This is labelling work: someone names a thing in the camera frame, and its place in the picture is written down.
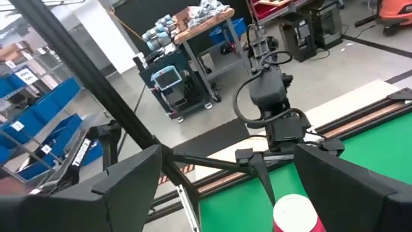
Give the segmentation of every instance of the cardboard box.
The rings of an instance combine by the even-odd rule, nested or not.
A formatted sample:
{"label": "cardboard box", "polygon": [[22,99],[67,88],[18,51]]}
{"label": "cardboard box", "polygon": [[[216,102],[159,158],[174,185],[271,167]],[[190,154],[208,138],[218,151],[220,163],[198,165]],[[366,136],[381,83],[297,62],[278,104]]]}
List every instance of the cardboard box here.
{"label": "cardboard box", "polygon": [[189,17],[189,8],[185,8],[183,9],[181,12],[175,14],[173,16],[174,20],[177,22],[179,31],[184,31],[187,29],[187,23],[189,22],[189,20],[191,19]]}
{"label": "cardboard box", "polygon": [[16,61],[24,57],[22,51],[33,54],[33,50],[26,41],[11,44],[0,50],[0,61]]}

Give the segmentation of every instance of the blue storage bin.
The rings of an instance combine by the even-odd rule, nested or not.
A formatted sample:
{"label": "blue storage bin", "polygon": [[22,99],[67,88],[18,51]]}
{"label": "blue storage bin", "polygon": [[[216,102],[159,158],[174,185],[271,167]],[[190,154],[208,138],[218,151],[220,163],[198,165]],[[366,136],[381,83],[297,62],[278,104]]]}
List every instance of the blue storage bin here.
{"label": "blue storage bin", "polygon": [[58,87],[56,87],[50,96],[53,101],[61,108],[65,107],[79,92],[80,86],[77,84],[74,77],[64,81]]}
{"label": "blue storage bin", "polygon": [[0,165],[3,165],[7,162],[10,157],[10,152],[7,148],[0,146]]}
{"label": "blue storage bin", "polygon": [[0,98],[8,95],[12,91],[13,91],[13,88],[8,82],[7,77],[0,77]]}
{"label": "blue storage bin", "polygon": [[[55,165],[54,164],[54,158],[50,154],[47,154],[43,158],[43,161],[45,161],[45,163],[47,163],[51,167],[54,167],[54,165]],[[48,168],[45,165],[41,164],[40,162],[35,162],[35,163],[27,166],[23,170],[18,171],[16,174],[20,175],[25,180],[30,180],[30,179],[40,175],[41,173],[44,173],[47,170],[48,170]]]}
{"label": "blue storage bin", "polygon": [[71,132],[75,132],[77,131],[77,129],[80,127],[80,125],[82,124],[83,120],[77,115],[74,114],[70,117],[68,117],[67,119],[62,120],[57,126],[56,128],[53,130],[53,132],[55,131],[59,131],[63,128],[67,128],[69,129]]}
{"label": "blue storage bin", "polygon": [[34,115],[44,124],[49,123],[60,112],[60,108],[49,96],[43,96],[32,107]]}
{"label": "blue storage bin", "polygon": [[[233,20],[232,23],[238,37],[240,37],[247,31],[244,18]],[[214,44],[219,44],[225,40],[221,26],[215,27],[215,29],[209,34],[209,36]],[[232,34],[229,32],[229,29],[227,29],[227,37],[229,38],[230,42],[234,41]]]}
{"label": "blue storage bin", "polygon": [[[51,154],[63,158],[64,148],[66,147],[67,143],[69,142],[72,136],[73,132],[71,132],[67,128],[63,128],[61,130],[51,133],[42,144],[49,144],[53,139],[55,139],[55,144],[51,147],[50,153],[43,158],[43,161],[45,161],[45,163],[53,167],[54,158],[51,156]],[[24,178],[25,180],[30,180],[40,175],[41,173],[44,173],[47,170],[48,169],[46,166],[44,166],[40,162],[35,162],[32,165],[27,166],[26,168],[18,172],[18,174],[22,176],[22,178]]]}
{"label": "blue storage bin", "polygon": [[24,83],[24,81],[22,81],[20,78],[18,78],[16,74],[9,75],[8,82],[10,83],[10,85],[13,87],[14,90],[27,86],[27,84]]}
{"label": "blue storage bin", "polygon": [[[16,131],[11,127],[11,124],[13,124],[15,121],[5,123],[1,126],[1,129],[21,144],[27,143],[30,139],[32,139],[32,137],[36,136],[40,132],[40,130],[44,128],[45,125],[36,118],[31,108],[25,110],[16,120],[24,125],[24,128],[21,131]],[[0,146],[4,146],[8,149],[13,149],[17,146],[14,142],[7,139],[4,135],[0,135],[0,137],[3,137],[0,138]]]}
{"label": "blue storage bin", "polygon": [[98,140],[94,140],[90,150],[87,152],[82,161],[82,166],[87,166],[99,157],[103,156],[103,146]]}

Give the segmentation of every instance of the black floor mat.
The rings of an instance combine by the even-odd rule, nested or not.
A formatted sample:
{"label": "black floor mat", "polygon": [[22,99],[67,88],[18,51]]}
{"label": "black floor mat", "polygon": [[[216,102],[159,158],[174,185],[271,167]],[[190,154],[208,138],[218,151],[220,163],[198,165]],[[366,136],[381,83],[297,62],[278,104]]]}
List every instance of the black floor mat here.
{"label": "black floor mat", "polygon": [[[245,123],[234,119],[173,148],[175,153],[195,157],[208,157],[217,151],[247,139],[249,132]],[[177,163],[179,168],[187,164]]]}

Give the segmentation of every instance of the paper cup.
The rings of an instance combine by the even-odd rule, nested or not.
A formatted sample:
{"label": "paper cup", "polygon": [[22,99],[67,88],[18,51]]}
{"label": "paper cup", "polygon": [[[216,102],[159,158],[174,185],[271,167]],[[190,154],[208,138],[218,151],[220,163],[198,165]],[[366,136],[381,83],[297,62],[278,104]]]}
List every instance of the paper cup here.
{"label": "paper cup", "polygon": [[273,208],[274,232],[324,232],[310,200],[290,194],[280,198]]}

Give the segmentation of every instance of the green felt surface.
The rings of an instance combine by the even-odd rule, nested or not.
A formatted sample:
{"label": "green felt surface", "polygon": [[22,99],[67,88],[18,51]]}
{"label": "green felt surface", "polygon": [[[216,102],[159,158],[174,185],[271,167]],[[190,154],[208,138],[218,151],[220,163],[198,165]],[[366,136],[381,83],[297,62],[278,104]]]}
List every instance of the green felt surface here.
{"label": "green felt surface", "polygon": [[[377,173],[412,184],[410,135],[412,113],[344,141],[341,158]],[[270,173],[277,199],[306,195],[293,164]],[[272,206],[260,181],[254,179],[200,202],[202,232],[271,231]]]}

